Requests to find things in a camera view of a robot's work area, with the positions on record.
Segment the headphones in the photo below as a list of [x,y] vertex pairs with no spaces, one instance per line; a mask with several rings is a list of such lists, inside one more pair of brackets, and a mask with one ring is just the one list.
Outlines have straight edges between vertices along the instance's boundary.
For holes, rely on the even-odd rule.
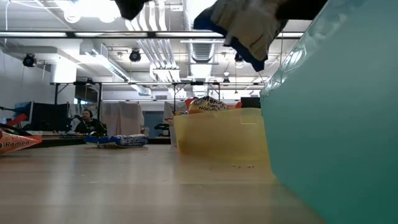
[[88,111],[90,113],[90,118],[93,118],[93,112],[91,112],[91,110],[89,109],[84,109],[83,111]]

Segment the yellow container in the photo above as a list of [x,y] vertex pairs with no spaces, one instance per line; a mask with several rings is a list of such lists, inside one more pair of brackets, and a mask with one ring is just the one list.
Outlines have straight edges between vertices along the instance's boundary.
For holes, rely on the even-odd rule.
[[266,161],[266,132],[257,108],[174,117],[179,153],[210,158]]

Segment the teal container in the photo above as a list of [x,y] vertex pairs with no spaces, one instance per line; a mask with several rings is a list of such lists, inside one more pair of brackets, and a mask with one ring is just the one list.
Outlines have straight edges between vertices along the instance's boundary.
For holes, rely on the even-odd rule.
[[328,223],[398,223],[397,10],[329,0],[261,91],[272,171]]

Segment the ceiling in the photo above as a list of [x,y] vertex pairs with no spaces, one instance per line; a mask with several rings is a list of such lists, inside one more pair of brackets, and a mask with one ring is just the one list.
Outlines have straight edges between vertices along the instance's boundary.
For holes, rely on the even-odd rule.
[[[8,0],[0,0],[0,11],[5,12]],[[58,30],[76,30],[76,31],[128,31],[124,19],[117,18],[114,22],[104,23],[95,17],[82,17],[77,23],[68,23],[63,16],[61,9],[56,9],[57,5],[52,1],[18,1],[22,4],[28,4],[28,7],[16,1],[9,3],[7,13],[0,13],[0,30],[39,30],[39,31],[58,31]],[[170,7],[182,6],[182,0],[166,0],[165,23],[168,30],[185,30],[182,11],[171,10]],[[311,21],[289,21],[284,32],[305,32]],[[249,63],[245,63],[242,68],[236,68],[234,61],[235,51],[229,47],[223,47],[222,44],[216,44],[215,61],[211,68],[211,80],[221,82],[224,73],[228,72],[230,81],[235,82],[260,82],[267,81],[278,69],[281,61],[293,49],[298,40],[277,39],[273,41],[269,49],[269,60],[266,62],[266,69],[260,73],[255,72]],[[153,82],[148,73],[150,72],[150,62],[141,52],[141,61],[132,63],[129,60],[129,54],[132,48],[139,47],[137,41],[132,39],[96,39],[96,44],[105,45],[109,52],[108,57],[115,61],[122,69],[128,72],[129,76],[137,81]],[[65,52],[78,47],[80,42],[67,39],[8,39],[7,46],[25,47],[25,46],[51,46],[57,47]],[[190,76],[190,60],[188,44],[181,43],[181,40],[170,40],[172,52],[176,64],[180,68],[180,78]],[[84,62],[86,55],[74,55],[78,60]],[[91,77],[100,82],[109,82],[114,80],[114,76],[101,65],[93,63],[80,66],[78,76]]]

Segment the person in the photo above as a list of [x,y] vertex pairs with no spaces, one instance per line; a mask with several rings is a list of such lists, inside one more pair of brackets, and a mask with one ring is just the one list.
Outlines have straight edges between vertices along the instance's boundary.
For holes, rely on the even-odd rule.
[[77,135],[89,134],[92,131],[96,130],[98,126],[101,126],[100,121],[93,118],[93,113],[85,109],[81,113],[81,122],[77,125],[75,132]]

